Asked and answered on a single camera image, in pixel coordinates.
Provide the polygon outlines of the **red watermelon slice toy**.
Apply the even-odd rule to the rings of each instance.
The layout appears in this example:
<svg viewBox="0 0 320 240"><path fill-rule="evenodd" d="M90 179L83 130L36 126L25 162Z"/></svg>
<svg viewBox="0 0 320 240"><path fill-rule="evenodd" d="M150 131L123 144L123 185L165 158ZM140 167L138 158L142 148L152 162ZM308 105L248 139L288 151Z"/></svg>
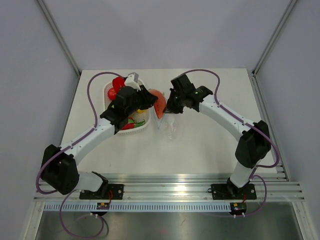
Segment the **red watermelon slice toy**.
<svg viewBox="0 0 320 240"><path fill-rule="evenodd" d="M153 108L156 117L160 120L164 116L164 111L167 106L167 100L162 92L156 89L148 90L152 95L157 97L157 101L154 103Z"/></svg>

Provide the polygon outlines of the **clear zip bag blue zipper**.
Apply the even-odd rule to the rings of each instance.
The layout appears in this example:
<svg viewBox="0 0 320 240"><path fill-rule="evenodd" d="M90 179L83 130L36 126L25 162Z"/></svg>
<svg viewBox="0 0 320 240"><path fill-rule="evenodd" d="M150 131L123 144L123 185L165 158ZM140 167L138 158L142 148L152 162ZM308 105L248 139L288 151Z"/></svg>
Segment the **clear zip bag blue zipper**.
<svg viewBox="0 0 320 240"><path fill-rule="evenodd" d="M156 128L163 138L167 139L168 141L173 141L182 135L184 131L184 125L181 120L181 115L165 113L165 110L163 117L158 119L153 106L153 116Z"/></svg>

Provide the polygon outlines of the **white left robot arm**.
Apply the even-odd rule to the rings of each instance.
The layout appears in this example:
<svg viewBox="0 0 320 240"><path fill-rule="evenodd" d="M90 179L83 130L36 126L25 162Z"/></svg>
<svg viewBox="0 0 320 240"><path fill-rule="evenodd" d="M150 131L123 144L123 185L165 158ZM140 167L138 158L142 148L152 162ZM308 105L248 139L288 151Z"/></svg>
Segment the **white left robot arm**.
<svg viewBox="0 0 320 240"><path fill-rule="evenodd" d="M144 85L120 88L107 109L95 119L94 125L74 140L61 145L49 145L43 154L36 180L43 180L54 192L68 195L75 190L89 191L95 198L108 194L109 181L97 172L80 172L78 164L101 142L113 137L129 122L137 110L151 108L158 97Z"/></svg>

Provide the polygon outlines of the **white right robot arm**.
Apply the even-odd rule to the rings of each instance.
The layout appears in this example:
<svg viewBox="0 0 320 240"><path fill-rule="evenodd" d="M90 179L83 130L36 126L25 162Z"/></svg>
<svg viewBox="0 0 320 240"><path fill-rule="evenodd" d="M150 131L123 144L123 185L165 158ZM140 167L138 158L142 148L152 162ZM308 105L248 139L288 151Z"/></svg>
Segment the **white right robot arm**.
<svg viewBox="0 0 320 240"><path fill-rule="evenodd" d="M254 168L271 150L268 125L263 120L253 122L222 105L213 91L205 86L196 88L186 74L174 78L171 84L166 113L181 114L184 108L195 110L213 119L237 141L237 164L226 190L230 197L239 198Z"/></svg>

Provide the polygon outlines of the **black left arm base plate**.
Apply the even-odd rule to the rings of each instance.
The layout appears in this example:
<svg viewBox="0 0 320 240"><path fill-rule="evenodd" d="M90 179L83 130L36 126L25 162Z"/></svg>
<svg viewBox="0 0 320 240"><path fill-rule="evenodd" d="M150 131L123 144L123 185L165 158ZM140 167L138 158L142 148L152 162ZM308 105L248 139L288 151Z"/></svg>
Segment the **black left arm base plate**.
<svg viewBox="0 0 320 240"><path fill-rule="evenodd" d="M81 191L80 200L122 200L124 195L124 184L109 183L105 192L92 192L89 190Z"/></svg>

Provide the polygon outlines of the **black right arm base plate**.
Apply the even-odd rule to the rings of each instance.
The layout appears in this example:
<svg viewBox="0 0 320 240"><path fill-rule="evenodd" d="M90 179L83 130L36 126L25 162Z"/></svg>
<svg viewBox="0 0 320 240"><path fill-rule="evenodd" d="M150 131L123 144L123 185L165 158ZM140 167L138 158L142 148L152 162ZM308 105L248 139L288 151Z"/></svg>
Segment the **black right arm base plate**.
<svg viewBox="0 0 320 240"><path fill-rule="evenodd" d="M211 184L207 192L212 195L213 200L256 200L255 186L251 183L242 188L231 187L226 183Z"/></svg>

